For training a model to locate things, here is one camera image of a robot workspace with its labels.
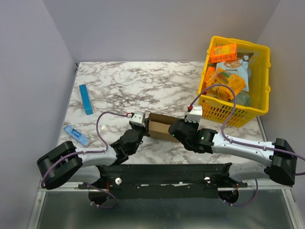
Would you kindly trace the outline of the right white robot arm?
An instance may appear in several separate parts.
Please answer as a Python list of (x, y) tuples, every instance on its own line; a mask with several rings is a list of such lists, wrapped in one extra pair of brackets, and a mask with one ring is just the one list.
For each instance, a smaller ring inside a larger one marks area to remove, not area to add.
[(168, 132), (188, 151), (249, 159), (250, 163), (230, 166), (229, 177), (234, 181), (269, 178), (285, 186), (295, 184), (297, 157), (286, 140), (256, 142), (198, 126), (198, 123), (178, 120), (170, 125)]

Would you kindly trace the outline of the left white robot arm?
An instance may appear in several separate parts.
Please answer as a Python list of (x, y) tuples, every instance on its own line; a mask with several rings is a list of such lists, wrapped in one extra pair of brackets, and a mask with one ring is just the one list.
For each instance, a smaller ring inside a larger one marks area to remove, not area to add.
[(148, 127), (131, 127), (107, 149), (77, 148), (72, 141), (60, 144), (37, 161), (41, 187), (52, 190), (67, 182), (97, 182), (101, 178), (98, 166), (120, 165), (127, 161), (142, 144), (142, 138), (149, 135)]

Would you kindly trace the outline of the brown cardboard box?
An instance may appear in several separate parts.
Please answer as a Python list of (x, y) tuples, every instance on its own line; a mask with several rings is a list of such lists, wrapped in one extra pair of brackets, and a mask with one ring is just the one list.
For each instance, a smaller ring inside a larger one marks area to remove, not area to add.
[(149, 137), (154, 139), (179, 143), (179, 141), (168, 132), (171, 124), (173, 124), (178, 120), (179, 118), (177, 117), (150, 113), (148, 116)]

